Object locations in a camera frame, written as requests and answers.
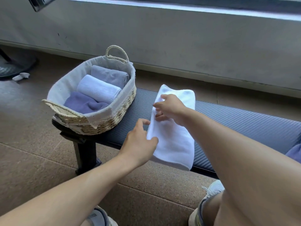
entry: rolled towel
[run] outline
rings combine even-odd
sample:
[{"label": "rolled towel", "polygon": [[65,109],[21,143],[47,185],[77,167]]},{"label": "rolled towel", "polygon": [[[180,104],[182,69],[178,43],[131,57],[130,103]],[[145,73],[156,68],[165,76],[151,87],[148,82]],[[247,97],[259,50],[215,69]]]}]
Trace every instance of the rolled towel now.
[{"label": "rolled towel", "polygon": [[106,83],[115,85],[123,89],[129,81],[129,74],[119,70],[111,70],[99,66],[92,66],[91,76]]},{"label": "rolled towel", "polygon": [[108,106],[107,103],[97,102],[93,98],[79,92],[72,92],[64,106],[82,114],[93,113]]},{"label": "rolled towel", "polygon": [[[186,107],[195,109],[195,95],[192,90],[173,90],[162,85],[155,102],[161,102],[162,94],[175,94]],[[186,128],[177,125],[173,119],[156,121],[156,109],[153,107],[146,138],[158,137],[159,143],[152,161],[184,171],[190,171],[194,160],[194,139]]]},{"label": "rolled towel", "polygon": [[111,104],[120,93],[121,88],[87,74],[79,82],[77,91],[90,98],[93,98],[97,102]]},{"label": "rolled towel", "polygon": [[285,155],[301,163],[301,144],[292,147]]}]

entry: purple towel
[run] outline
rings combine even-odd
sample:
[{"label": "purple towel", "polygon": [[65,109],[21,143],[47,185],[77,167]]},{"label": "purple towel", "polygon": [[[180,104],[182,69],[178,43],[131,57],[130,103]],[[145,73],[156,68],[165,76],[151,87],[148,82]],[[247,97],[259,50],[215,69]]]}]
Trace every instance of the purple towel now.
[{"label": "purple towel", "polygon": [[292,147],[285,155],[301,163],[301,144]]},{"label": "purple towel", "polygon": [[108,106],[107,103],[97,102],[93,98],[83,95],[79,92],[72,92],[70,97],[64,103],[64,106],[78,113],[93,113]]}]

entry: sneaker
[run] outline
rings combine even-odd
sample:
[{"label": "sneaker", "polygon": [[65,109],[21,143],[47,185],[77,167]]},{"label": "sneaker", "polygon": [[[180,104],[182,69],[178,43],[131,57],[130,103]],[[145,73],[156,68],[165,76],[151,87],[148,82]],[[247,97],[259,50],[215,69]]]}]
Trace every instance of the sneaker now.
[{"label": "sneaker", "polygon": [[92,213],[88,216],[87,221],[91,226],[118,226],[118,224],[99,206],[94,208]]},{"label": "sneaker", "polygon": [[201,200],[199,207],[191,213],[189,220],[188,220],[188,225],[189,226],[205,226],[203,222],[203,217],[202,217],[202,204],[208,200],[209,198],[213,197],[216,194],[221,193],[225,188],[223,184],[221,183],[220,180],[216,180],[213,182],[208,189],[206,187],[202,186],[203,190],[206,190],[206,196]]}]

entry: workout bench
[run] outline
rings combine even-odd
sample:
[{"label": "workout bench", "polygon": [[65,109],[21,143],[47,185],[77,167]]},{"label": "workout bench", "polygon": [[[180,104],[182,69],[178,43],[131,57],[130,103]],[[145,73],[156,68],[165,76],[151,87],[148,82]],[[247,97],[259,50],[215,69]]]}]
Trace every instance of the workout bench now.
[{"label": "workout bench", "polygon": [[[61,131],[61,135],[73,141],[78,164],[76,173],[82,174],[101,164],[96,157],[96,143],[120,149],[138,118],[150,120],[156,95],[157,92],[137,88],[136,97],[121,122],[110,131],[99,135],[80,135],[52,120],[52,124]],[[298,121],[201,101],[196,101],[195,110],[283,154],[301,141],[301,122]],[[210,162],[196,142],[191,171],[217,178]]]}]

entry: left hand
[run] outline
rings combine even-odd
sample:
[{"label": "left hand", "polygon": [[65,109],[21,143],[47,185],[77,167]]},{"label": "left hand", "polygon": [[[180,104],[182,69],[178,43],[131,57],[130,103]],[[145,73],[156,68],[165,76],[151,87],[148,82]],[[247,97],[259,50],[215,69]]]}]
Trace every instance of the left hand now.
[{"label": "left hand", "polygon": [[143,125],[149,125],[151,122],[146,119],[138,119],[136,126],[126,136],[118,155],[124,156],[135,167],[140,167],[149,161],[159,142],[157,137],[151,140],[146,139],[147,132],[143,129]]}]

